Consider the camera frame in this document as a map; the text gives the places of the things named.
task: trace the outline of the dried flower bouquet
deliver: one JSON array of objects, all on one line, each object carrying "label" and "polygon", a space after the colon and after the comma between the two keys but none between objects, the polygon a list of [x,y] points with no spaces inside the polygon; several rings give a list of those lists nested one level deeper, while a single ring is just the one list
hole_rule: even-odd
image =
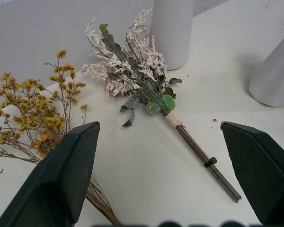
[{"label": "dried flower bouquet", "polygon": [[[55,75],[49,79],[58,83],[59,91],[49,91],[37,79],[27,79],[19,84],[9,72],[2,74],[0,99],[4,101],[0,106],[0,120],[3,118],[4,121],[0,121],[3,122],[0,123],[0,157],[38,164],[58,146],[64,134],[71,130],[71,108],[76,105],[76,96],[86,84],[75,82],[76,73],[72,65],[61,65],[61,59],[66,53],[66,50],[60,50],[56,54],[58,62],[55,65],[45,63],[53,67]],[[66,83],[66,76],[70,76],[71,82]],[[55,103],[63,107],[61,113]],[[12,117],[4,112],[6,106],[13,106],[19,115]],[[88,106],[84,104],[80,107],[84,122]],[[86,198],[112,224],[122,225],[94,179],[89,183]]]},{"label": "dried flower bouquet", "polygon": [[105,83],[108,96],[128,96],[129,100],[121,107],[121,112],[131,110],[130,119],[123,127],[132,126],[134,108],[138,103],[146,106],[151,114],[161,113],[178,131],[200,161],[225,189],[229,196],[238,202],[241,196],[213,165],[214,158],[209,158],[186,131],[184,125],[172,114],[175,108],[176,94],[168,84],[182,83],[182,80],[165,77],[166,65],[161,53],[155,50],[155,38],[151,40],[146,35],[145,20],[152,9],[143,11],[137,16],[125,35],[123,49],[114,41],[107,30],[107,24],[101,24],[100,38],[94,29],[97,18],[93,18],[86,28],[93,53],[100,58],[101,64],[84,65],[82,73],[87,73]]}]

